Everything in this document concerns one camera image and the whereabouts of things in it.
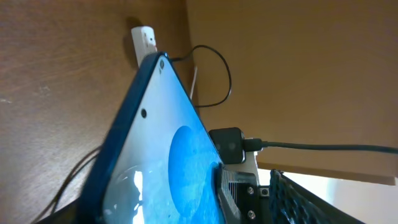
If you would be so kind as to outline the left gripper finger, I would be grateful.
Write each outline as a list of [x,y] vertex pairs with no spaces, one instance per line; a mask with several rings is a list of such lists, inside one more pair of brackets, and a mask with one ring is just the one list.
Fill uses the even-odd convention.
[[274,223],[361,223],[360,220],[330,205],[276,169],[271,170],[269,193],[269,210]]

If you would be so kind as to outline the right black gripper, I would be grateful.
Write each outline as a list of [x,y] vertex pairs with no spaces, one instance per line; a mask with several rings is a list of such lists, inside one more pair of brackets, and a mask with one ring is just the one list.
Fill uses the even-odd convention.
[[216,193],[227,224],[268,224],[269,186],[259,185],[248,172],[228,170],[219,164],[215,175]]

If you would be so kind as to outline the blue Galaxy smartphone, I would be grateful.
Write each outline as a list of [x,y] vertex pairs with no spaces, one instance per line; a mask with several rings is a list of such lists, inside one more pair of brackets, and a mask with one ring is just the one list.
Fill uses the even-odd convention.
[[148,55],[83,186],[77,223],[223,223],[220,157],[165,53]]

